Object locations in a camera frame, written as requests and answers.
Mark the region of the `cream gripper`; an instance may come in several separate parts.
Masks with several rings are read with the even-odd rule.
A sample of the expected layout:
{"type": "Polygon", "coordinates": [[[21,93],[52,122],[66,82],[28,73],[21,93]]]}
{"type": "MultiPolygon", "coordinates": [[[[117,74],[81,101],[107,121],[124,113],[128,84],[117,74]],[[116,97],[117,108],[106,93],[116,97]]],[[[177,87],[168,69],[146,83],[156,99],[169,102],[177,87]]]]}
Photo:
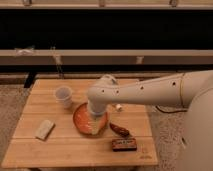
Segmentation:
{"type": "Polygon", "coordinates": [[[91,126],[91,133],[93,135],[96,135],[99,133],[99,131],[105,126],[106,124],[106,117],[105,116],[92,116],[90,120],[90,126],[91,126]]]}

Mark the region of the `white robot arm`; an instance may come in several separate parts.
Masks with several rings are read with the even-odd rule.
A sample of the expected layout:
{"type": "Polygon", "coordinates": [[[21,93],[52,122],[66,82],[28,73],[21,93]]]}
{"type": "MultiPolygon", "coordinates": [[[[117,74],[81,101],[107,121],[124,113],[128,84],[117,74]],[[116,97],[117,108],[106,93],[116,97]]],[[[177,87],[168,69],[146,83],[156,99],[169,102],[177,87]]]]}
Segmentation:
{"type": "Polygon", "coordinates": [[[213,171],[213,70],[125,85],[104,75],[88,89],[87,97],[87,109],[95,117],[112,103],[185,108],[176,171],[213,171]]]}

